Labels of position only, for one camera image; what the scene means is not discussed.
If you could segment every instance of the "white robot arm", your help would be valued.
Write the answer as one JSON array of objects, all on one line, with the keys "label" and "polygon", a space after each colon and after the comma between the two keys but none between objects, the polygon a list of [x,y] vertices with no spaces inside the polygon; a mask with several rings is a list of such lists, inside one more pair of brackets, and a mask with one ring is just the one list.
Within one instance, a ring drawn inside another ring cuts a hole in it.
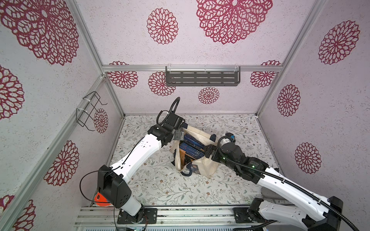
[{"label": "white robot arm", "polygon": [[[116,208],[129,214],[132,222],[142,220],[144,206],[132,196],[127,183],[145,160],[167,145],[175,131],[181,128],[184,120],[174,113],[178,101],[179,98],[172,104],[164,121],[152,126],[129,154],[111,167],[103,165],[99,169],[98,192]],[[358,230],[341,214],[343,202],[340,199],[327,198],[299,186],[258,158],[246,157],[234,143],[234,135],[227,133],[219,139],[217,147],[205,147],[205,156],[225,164],[243,179],[266,187],[295,205],[278,205],[255,198],[248,208],[251,221],[276,220],[308,231],[338,231],[343,219],[353,230]]]}]

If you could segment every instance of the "wire rack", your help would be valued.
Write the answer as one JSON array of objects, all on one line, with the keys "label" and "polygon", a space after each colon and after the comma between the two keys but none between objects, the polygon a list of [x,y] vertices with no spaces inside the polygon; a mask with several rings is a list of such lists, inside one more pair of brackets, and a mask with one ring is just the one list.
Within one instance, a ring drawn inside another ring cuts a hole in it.
[{"label": "wire rack", "polygon": [[[97,101],[93,104],[91,103],[91,101],[93,101],[93,99],[96,98]],[[86,127],[89,131],[95,131],[95,130],[91,130],[87,127],[86,125],[86,122],[88,121],[89,118],[91,118],[92,120],[94,120],[92,117],[91,117],[91,113],[95,110],[97,111],[96,109],[96,105],[98,104],[98,102],[101,104],[101,105],[107,105],[108,103],[102,103],[100,101],[100,95],[96,92],[96,91],[93,91],[91,93],[89,93],[88,95],[86,95],[84,98],[84,100],[87,100],[89,102],[89,104],[86,105],[85,108],[76,108],[76,122],[81,126],[81,127]],[[90,112],[88,112],[86,109],[88,107],[88,105],[91,105],[92,106],[92,109]],[[82,121],[81,120],[81,117],[86,114],[87,115],[87,118],[85,121]]]}]

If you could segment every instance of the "red mandala print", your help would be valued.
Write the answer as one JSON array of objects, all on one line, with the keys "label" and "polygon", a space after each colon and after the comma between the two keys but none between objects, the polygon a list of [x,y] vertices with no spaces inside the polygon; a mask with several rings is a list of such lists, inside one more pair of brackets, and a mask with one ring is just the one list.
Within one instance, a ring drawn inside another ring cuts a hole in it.
[{"label": "red mandala print", "polygon": [[104,133],[108,128],[108,115],[104,109],[99,108],[94,115],[94,126],[99,133]]},{"label": "red mandala print", "polygon": [[310,143],[301,143],[296,149],[297,165],[305,173],[315,173],[321,167],[319,150]]},{"label": "red mandala print", "polygon": [[289,84],[283,87],[277,98],[277,108],[283,116],[291,116],[298,109],[300,103],[299,90],[295,85]]},{"label": "red mandala print", "polygon": [[196,0],[199,26],[214,42],[236,43],[255,32],[272,0]]},{"label": "red mandala print", "polygon": [[[109,65],[128,65],[124,62],[112,62]],[[114,71],[108,72],[109,79],[121,88],[133,88],[138,83],[136,71]]]},{"label": "red mandala print", "polygon": [[[262,63],[262,65],[280,65],[281,63],[276,60],[269,60]],[[250,82],[253,86],[262,88],[271,84],[272,79],[275,77],[276,72],[273,71],[255,71],[250,76]]]},{"label": "red mandala print", "polygon": [[6,195],[3,198],[0,198],[0,215],[4,212],[8,204],[13,200],[14,196]]},{"label": "red mandala print", "polygon": [[64,65],[77,55],[76,24],[63,0],[0,0],[0,19],[37,58]]},{"label": "red mandala print", "polygon": [[329,30],[319,47],[319,59],[325,64],[337,63],[349,55],[359,39],[359,26],[345,21]]},{"label": "red mandala print", "polygon": [[33,200],[29,200],[27,207],[23,209],[21,216],[13,225],[13,231],[30,231],[33,227],[33,220],[36,217],[36,206],[33,205]]},{"label": "red mandala print", "polygon": [[163,8],[152,11],[147,20],[147,28],[150,37],[159,44],[172,42],[179,30],[175,16]]},{"label": "red mandala print", "polygon": [[53,162],[53,166],[47,171],[44,180],[54,186],[67,183],[76,172],[80,160],[79,155],[76,145],[68,140]]},{"label": "red mandala print", "polygon": [[216,102],[219,96],[220,93],[216,88],[206,87],[199,92],[198,99],[204,104],[211,104]]},{"label": "red mandala print", "polygon": [[18,78],[0,65],[0,119],[17,114],[24,102],[23,95]]},{"label": "red mandala print", "polygon": [[175,86],[167,86],[166,75],[163,71],[153,73],[149,77],[148,85],[152,92],[161,96],[170,95],[176,89]]}]

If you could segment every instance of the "floral tablecloth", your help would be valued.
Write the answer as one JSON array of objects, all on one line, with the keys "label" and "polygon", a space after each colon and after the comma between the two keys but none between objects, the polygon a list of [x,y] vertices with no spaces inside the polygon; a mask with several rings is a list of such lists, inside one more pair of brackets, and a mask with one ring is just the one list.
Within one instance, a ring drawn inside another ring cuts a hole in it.
[{"label": "floral tablecloth", "polygon": [[[186,123],[217,138],[226,132],[236,136],[246,156],[276,167],[275,160],[254,116],[184,115]],[[147,134],[156,116],[126,116],[112,163],[120,160]],[[261,187],[246,181],[224,165],[211,179],[193,173],[184,177],[172,165],[171,144],[154,153],[128,183],[133,196],[144,205],[250,204],[261,196]]]}]

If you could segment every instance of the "book spine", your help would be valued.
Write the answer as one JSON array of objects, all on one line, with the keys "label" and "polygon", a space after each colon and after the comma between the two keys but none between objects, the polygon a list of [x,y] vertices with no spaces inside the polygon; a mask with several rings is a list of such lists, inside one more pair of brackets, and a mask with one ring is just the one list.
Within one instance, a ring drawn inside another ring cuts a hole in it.
[{"label": "book spine", "polygon": [[193,145],[197,146],[198,148],[200,149],[203,149],[204,148],[204,145],[194,141],[194,140],[191,140],[191,139],[187,139],[187,138],[184,138],[184,140],[186,140],[187,142],[189,143],[192,143]]},{"label": "book spine", "polygon": [[185,140],[185,139],[184,139],[184,140],[183,140],[183,142],[184,142],[185,144],[189,145],[190,147],[192,147],[192,148],[194,148],[194,149],[196,149],[196,150],[200,151],[200,152],[204,152],[204,149],[203,149],[203,148],[201,148],[201,147],[197,146],[196,144],[192,143],[191,141],[188,141],[188,140]]},{"label": "book spine", "polygon": [[201,155],[199,155],[198,153],[195,152],[195,149],[193,149],[192,147],[190,147],[190,146],[188,146],[184,143],[181,144],[180,149],[184,150],[185,152],[187,152],[189,155],[192,155],[196,159],[202,158]]},{"label": "book spine", "polygon": [[191,135],[189,134],[185,134],[185,137],[196,142],[197,144],[199,144],[200,146],[203,146],[204,147],[204,144],[202,144],[200,141],[198,141],[196,138],[192,137]]},{"label": "book spine", "polygon": [[200,151],[192,148],[191,146],[185,144],[185,143],[182,143],[181,146],[180,146],[181,149],[183,149],[184,151],[194,155],[195,157],[197,157],[198,159],[199,158],[202,158],[204,156],[204,153],[201,153]]}]

